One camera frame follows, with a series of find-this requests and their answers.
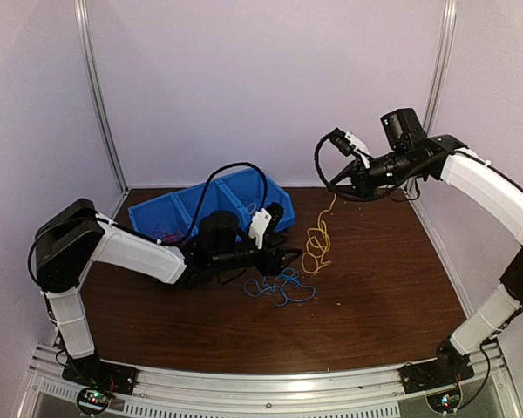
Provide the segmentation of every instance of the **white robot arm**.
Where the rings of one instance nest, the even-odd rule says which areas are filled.
[[[276,203],[261,208],[246,234],[235,214],[213,212],[201,220],[195,237],[173,243],[114,222],[97,212],[88,199],[68,206],[37,231],[28,257],[31,277],[42,290],[68,356],[70,367],[64,378],[93,388],[107,389],[112,384],[117,392],[132,392],[127,382],[134,381],[135,369],[100,360],[85,317],[79,288],[93,262],[121,266],[185,288],[250,266],[263,275],[277,275],[302,254],[283,246],[286,235],[274,232],[282,215],[283,208]],[[36,274],[31,266],[33,253]]]
[[[378,158],[369,155],[360,139],[353,141],[350,132],[335,129],[320,140],[316,170],[331,192],[347,200],[370,202],[390,195],[408,179],[433,177],[485,208],[522,245],[492,296],[438,345],[438,358],[400,369],[405,392],[411,393],[452,384],[459,376],[472,377],[467,366],[469,353],[523,311],[523,189],[454,137],[428,138],[412,109],[399,109],[381,120],[393,151]],[[319,151],[326,141],[345,156],[356,157],[331,181],[319,165]],[[350,185],[338,185],[344,179]],[[384,185],[388,188],[380,192],[378,188]]]

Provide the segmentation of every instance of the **black camera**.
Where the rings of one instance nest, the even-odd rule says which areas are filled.
[[[426,139],[426,132],[414,109],[397,109],[380,120],[390,148],[395,153],[413,150],[418,142]]]

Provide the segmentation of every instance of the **white arm segment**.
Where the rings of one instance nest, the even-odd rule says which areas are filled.
[[[111,224],[101,222],[99,225],[105,230],[105,235],[95,248],[91,261],[121,266],[169,285],[174,284],[186,270],[184,256],[176,246],[162,246],[160,240],[154,244]]]
[[[460,151],[476,157],[470,150]],[[461,154],[446,159],[441,179],[484,207],[523,245],[523,193],[517,187]]]
[[[461,149],[476,157],[470,150]],[[496,218],[523,245],[523,193],[487,167],[461,154],[449,156],[441,179],[469,196]],[[500,331],[521,309],[503,284],[452,334],[450,342],[463,355],[471,353],[484,340]]]
[[[105,234],[89,258],[83,275],[93,261],[103,261],[146,274],[163,283],[173,284],[186,269],[184,256],[176,246],[161,246],[160,243],[154,244],[111,224],[98,224],[105,230]],[[79,289],[73,287],[62,293],[45,293],[45,296],[51,304],[67,353],[73,359],[93,354],[95,345]]]
[[[520,308],[521,304],[500,283],[493,295],[455,330],[450,342],[460,354],[470,354],[482,341],[501,331],[500,328]]]
[[[80,359],[95,352],[84,304],[79,289],[72,287],[62,293],[45,293],[51,304],[56,326],[62,335],[66,352],[73,359]]]

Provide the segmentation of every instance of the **blue rubber band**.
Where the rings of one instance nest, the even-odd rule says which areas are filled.
[[[285,268],[281,274],[276,276],[273,280],[273,284],[270,284],[268,282],[269,277],[265,276],[263,278],[263,282],[260,284],[260,282],[256,279],[249,279],[244,282],[244,293],[246,293],[249,297],[257,299],[260,296],[266,295],[271,297],[271,303],[273,303],[276,307],[284,307],[289,302],[293,303],[303,303],[308,302],[309,300],[312,300],[316,297],[316,286],[306,286],[303,285],[300,281],[300,274],[294,269],[287,267]],[[292,286],[293,288],[301,288],[306,290],[311,290],[312,294],[304,299],[293,299],[289,298],[286,291],[286,286]],[[254,286],[257,289],[257,293],[251,293],[248,290],[248,286]],[[277,303],[275,301],[275,295],[277,292],[284,298],[284,302]]]

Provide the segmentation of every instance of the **brown wooden surface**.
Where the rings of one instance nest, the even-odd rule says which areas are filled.
[[[132,191],[127,208],[166,190]],[[296,211],[289,244],[304,248],[306,229],[332,196],[288,189]],[[85,310],[106,360],[201,372],[295,373],[415,361],[464,319],[437,254],[408,203],[336,202],[325,217],[332,264],[306,284],[317,300],[274,307],[230,285],[186,291],[96,263],[83,288]],[[293,267],[301,271],[300,263]]]

